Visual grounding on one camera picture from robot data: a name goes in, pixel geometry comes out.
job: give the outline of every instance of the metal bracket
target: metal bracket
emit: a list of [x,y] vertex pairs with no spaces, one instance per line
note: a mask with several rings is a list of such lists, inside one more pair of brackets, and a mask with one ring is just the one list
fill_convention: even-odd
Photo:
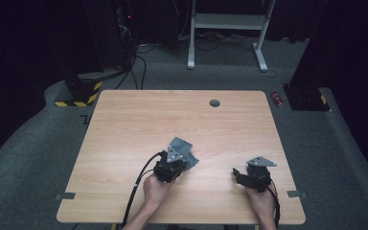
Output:
[[256,158],[253,158],[253,159],[249,160],[247,162],[247,164],[252,165],[252,166],[257,166],[257,167],[273,167],[273,166],[277,166],[276,163],[271,162],[271,161],[265,159],[262,156],[258,156]]
[[300,199],[308,198],[307,194],[300,191],[287,191],[288,197],[300,197]]
[[61,201],[62,199],[74,199],[75,193],[64,193],[62,195],[56,195],[54,201]]
[[198,163],[198,159],[196,159],[190,153],[190,149],[192,147],[193,147],[192,144],[178,137],[174,137],[168,148],[167,162],[172,163],[177,160],[182,160],[185,165],[184,171],[189,170]]

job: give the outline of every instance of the shelf leg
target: shelf leg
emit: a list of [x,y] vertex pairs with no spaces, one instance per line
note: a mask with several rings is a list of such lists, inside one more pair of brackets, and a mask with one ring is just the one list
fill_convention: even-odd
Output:
[[256,58],[259,62],[259,67],[262,72],[268,71],[267,64],[265,63],[265,58],[263,57],[263,53],[262,53],[262,45],[263,45],[263,41],[265,40],[265,33],[267,32],[267,27],[270,22],[271,13],[273,12],[275,3],[276,3],[276,0],[270,1],[270,6],[268,7],[267,13],[265,14],[265,19],[264,19],[261,33],[259,35],[258,43],[253,43],[253,50],[256,54]]
[[194,45],[196,36],[196,0],[193,0],[193,8],[191,13],[191,37],[188,48],[188,69],[196,68],[196,48]]

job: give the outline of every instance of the white shelf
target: white shelf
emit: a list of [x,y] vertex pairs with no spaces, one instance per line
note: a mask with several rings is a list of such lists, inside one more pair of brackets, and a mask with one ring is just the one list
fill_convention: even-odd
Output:
[[196,28],[261,30],[264,15],[196,13]]
[[192,16],[191,16],[191,38],[188,52],[188,69],[196,68],[196,49],[195,37],[196,28],[208,29],[234,29],[234,30],[250,30],[261,31],[258,43],[253,44],[253,51],[259,62],[259,67],[262,72],[268,70],[265,58],[262,53],[262,44],[265,40],[268,23],[276,0],[271,0],[268,10],[264,15],[249,15],[249,14],[216,14],[216,13],[197,13],[196,0],[193,0]]

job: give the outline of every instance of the hazard tape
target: hazard tape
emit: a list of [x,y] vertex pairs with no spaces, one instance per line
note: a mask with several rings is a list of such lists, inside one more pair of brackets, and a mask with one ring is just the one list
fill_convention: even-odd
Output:
[[100,91],[100,87],[103,84],[102,81],[97,82],[92,91],[84,95],[84,99],[80,101],[62,101],[62,100],[55,100],[55,104],[59,107],[67,107],[67,106],[77,106],[77,107],[85,107],[90,106],[98,97],[98,92]]

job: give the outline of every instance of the red object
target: red object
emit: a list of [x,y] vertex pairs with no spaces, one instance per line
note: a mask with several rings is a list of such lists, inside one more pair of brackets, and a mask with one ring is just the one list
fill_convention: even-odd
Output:
[[277,107],[283,107],[283,100],[280,98],[279,93],[271,93],[271,98],[273,99],[273,102],[277,105]]

